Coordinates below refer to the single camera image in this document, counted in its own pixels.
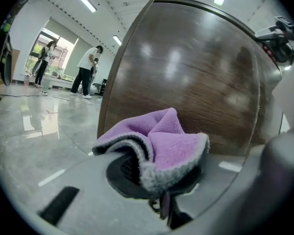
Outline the person's right hand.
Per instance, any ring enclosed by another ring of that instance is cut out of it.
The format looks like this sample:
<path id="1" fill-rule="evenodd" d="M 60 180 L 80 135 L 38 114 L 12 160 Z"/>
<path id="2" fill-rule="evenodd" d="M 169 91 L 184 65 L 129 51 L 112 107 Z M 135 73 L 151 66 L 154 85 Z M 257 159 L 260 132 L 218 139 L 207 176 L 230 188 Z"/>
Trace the person's right hand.
<path id="1" fill-rule="evenodd" d="M 265 53 L 270 57 L 270 59 L 275 62 L 276 59 L 273 55 L 273 53 L 270 51 L 270 49 L 266 46 L 266 45 L 263 45 L 263 50 L 265 51 Z"/>

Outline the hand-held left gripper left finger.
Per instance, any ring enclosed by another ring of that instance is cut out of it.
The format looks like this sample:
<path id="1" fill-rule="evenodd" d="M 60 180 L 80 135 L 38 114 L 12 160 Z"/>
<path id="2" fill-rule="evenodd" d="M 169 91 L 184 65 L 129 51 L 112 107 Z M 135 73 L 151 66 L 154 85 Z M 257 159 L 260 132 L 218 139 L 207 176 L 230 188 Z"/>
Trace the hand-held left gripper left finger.
<path id="1" fill-rule="evenodd" d="M 108 166 L 125 153 L 92 156 L 38 189 L 41 212 L 64 187 L 79 190 L 57 228 L 70 235 L 162 235 L 166 222 L 145 199 L 125 198 L 106 178 Z"/>

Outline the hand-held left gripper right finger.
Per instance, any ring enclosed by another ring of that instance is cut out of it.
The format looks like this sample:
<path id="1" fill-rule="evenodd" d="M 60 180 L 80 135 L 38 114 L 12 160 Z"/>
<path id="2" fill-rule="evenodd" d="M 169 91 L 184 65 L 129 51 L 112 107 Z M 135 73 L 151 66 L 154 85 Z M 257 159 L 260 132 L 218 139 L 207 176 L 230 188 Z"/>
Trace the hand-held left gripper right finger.
<path id="1" fill-rule="evenodd" d="M 203 177 L 191 192 L 176 197 L 181 212 L 196 218 L 210 209 L 242 170 L 244 157 L 209 154 Z"/>

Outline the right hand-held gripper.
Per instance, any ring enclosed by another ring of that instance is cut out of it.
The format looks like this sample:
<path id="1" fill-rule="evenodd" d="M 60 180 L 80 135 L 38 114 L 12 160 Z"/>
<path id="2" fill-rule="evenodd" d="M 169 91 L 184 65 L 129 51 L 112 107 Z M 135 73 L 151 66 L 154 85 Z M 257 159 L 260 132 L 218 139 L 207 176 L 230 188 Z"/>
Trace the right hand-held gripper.
<path id="1" fill-rule="evenodd" d="M 269 41 L 269 49 L 278 63 L 294 61 L 294 24 L 283 16 L 275 17 L 275 25 L 257 31 L 254 37 Z"/>

